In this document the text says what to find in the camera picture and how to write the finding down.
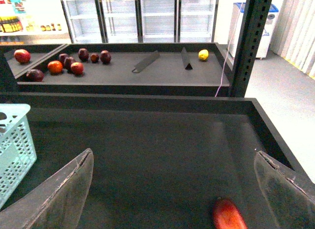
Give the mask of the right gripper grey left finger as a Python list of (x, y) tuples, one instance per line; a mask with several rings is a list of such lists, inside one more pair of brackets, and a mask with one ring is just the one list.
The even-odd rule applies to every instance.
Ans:
[(86, 149), (0, 213), (2, 229), (75, 229), (91, 186), (94, 155)]

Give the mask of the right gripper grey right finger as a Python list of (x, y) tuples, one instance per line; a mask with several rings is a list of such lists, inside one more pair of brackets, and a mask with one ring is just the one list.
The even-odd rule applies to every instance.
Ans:
[(278, 229), (315, 227), (315, 184), (265, 152), (254, 158), (260, 190)]

